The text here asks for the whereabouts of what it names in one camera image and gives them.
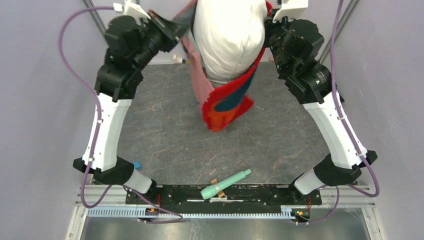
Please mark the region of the white pillow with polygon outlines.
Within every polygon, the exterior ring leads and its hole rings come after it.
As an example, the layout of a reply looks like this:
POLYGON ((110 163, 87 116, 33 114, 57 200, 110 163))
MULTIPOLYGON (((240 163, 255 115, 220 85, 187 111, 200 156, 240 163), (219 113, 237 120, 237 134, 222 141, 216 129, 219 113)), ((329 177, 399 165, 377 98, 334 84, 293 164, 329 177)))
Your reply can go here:
POLYGON ((265 0, 199 0, 192 34, 206 78, 221 87, 245 73, 265 40, 265 0))

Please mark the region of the pink red patterned pillowcase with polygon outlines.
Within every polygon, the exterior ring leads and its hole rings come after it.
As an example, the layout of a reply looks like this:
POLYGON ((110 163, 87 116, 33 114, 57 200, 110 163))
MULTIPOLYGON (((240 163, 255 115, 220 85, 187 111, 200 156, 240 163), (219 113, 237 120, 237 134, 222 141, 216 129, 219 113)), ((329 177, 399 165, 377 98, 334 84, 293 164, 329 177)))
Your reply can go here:
MULTIPOLYGON (((194 96, 198 102, 202 119, 207 128, 213 132, 219 132, 253 106, 254 102, 247 95, 247 91, 251 86, 259 62, 265 52, 265 48, 263 44, 257 59, 241 76, 222 86, 212 86, 211 82, 209 82, 206 77, 202 65, 202 57, 193 36, 193 26, 198 1, 199 0, 190 1, 176 14, 174 21, 189 25, 188 31, 181 40, 181 45, 189 60, 194 96)), ((268 17, 273 7, 268 1, 266 1, 266 5, 266 17, 268 17)))

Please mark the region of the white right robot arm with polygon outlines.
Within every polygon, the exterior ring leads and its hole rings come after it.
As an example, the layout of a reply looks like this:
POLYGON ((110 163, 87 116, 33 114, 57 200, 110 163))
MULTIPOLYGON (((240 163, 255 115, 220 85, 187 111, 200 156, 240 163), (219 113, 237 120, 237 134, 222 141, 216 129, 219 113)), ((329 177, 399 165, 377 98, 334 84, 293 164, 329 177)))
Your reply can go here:
POLYGON ((272 53, 279 79, 310 114, 329 149, 320 163, 290 184, 289 199, 302 204, 320 187, 352 184, 377 154, 356 136, 331 71, 316 60, 324 43, 317 25, 295 19, 293 13, 292 9, 271 10, 264 20, 264 46, 272 53))

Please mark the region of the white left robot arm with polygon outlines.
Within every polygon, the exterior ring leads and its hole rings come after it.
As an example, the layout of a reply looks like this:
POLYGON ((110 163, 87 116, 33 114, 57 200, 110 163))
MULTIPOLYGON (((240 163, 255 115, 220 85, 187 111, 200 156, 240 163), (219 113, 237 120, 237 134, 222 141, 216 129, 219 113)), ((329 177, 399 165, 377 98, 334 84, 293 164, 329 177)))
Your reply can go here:
POLYGON ((142 70, 159 52, 171 51, 188 29, 188 24, 169 21, 151 10, 146 18, 122 15, 112 19, 104 34, 108 47, 94 86, 100 105, 95 109, 87 149, 73 161, 73 167, 102 184, 134 189, 145 204, 157 198, 155 182, 118 156, 121 130, 143 80, 142 70))

